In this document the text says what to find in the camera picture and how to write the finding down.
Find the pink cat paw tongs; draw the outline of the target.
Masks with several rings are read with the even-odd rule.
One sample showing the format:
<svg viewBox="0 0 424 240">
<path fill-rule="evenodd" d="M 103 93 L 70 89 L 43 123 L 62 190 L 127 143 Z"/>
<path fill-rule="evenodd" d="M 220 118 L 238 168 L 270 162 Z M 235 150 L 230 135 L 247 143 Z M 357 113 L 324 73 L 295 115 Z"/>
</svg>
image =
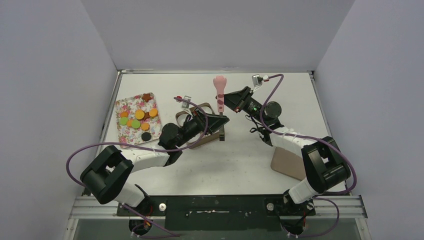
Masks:
<svg viewBox="0 0 424 240">
<path fill-rule="evenodd" d="M 217 110 L 219 115 L 222 117 L 224 115 L 224 94 L 225 94 L 225 87 L 227 85 L 227 79 L 222 76 L 218 75 L 213 79 L 213 85 L 216 89 L 216 101 L 217 101 Z"/>
</svg>

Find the orange flower cookie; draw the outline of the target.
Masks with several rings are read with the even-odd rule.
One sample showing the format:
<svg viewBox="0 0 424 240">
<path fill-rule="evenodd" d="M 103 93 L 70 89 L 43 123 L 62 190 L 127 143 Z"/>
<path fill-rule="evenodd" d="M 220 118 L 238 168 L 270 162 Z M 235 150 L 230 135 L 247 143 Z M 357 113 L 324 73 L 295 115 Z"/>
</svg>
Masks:
<svg viewBox="0 0 424 240">
<path fill-rule="evenodd" d="M 148 130 L 150 129 L 150 124 L 149 124 L 149 123 L 147 123 L 147 122 L 144 122 L 144 123 L 142 123 L 142 124 L 140 125 L 140 129 L 141 129 L 142 131 L 148 131 Z"/>
</svg>

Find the black round cookie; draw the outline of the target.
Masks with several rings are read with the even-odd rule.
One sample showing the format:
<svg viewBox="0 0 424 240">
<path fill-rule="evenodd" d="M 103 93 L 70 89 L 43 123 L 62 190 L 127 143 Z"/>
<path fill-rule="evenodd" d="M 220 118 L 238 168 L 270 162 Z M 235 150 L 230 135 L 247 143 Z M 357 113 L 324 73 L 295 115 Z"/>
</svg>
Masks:
<svg viewBox="0 0 424 240">
<path fill-rule="evenodd" d="M 149 132 L 143 132 L 141 134 L 141 139 L 143 142 L 148 142 L 152 139 L 152 135 Z"/>
</svg>

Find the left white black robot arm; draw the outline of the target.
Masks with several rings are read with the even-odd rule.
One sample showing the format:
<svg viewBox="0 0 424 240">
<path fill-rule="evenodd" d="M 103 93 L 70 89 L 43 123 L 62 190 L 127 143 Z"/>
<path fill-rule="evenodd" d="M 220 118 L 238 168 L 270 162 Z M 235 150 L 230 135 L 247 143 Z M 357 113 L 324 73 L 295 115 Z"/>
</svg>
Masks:
<svg viewBox="0 0 424 240">
<path fill-rule="evenodd" d="M 182 145 L 200 134 L 217 132 L 229 120 L 225 115 L 199 111 L 182 126 L 165 124 L 154 150 L 120 150 L 109 145 L 83 170 L 80 180 L 100 204 L 116 201 L 128 205 L 137 215 L 143 215 L 150 207 L 149 195 L 128 180 L 130 174 L 174 164 L 183 153 Z"/>
</svg>

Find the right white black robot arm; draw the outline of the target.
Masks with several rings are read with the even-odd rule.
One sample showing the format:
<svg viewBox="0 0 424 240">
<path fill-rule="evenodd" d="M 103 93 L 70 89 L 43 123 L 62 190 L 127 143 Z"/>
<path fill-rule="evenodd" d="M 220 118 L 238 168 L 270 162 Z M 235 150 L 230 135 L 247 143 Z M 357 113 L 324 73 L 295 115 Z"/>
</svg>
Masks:
<svg viewBox="0 0 424 240">
<path fill-rule="evenodd" d="M 256 131 L 264 143 L 302 159 L 305 178 L 282 195 L 282 208 L 287 213 L 302 211 L 311 198 L 347 180 L 353 173 L 332 137 L 304 136 L 285 127 L 279 121 L 282 113 L 280 104 L 275 101 L 259 103 L 253 98 L 250 87 L 221 93 L 216 98 L 220 109 L 227 107 L 235 113 L 245 112 L 258 121 Z"/>
</svg>

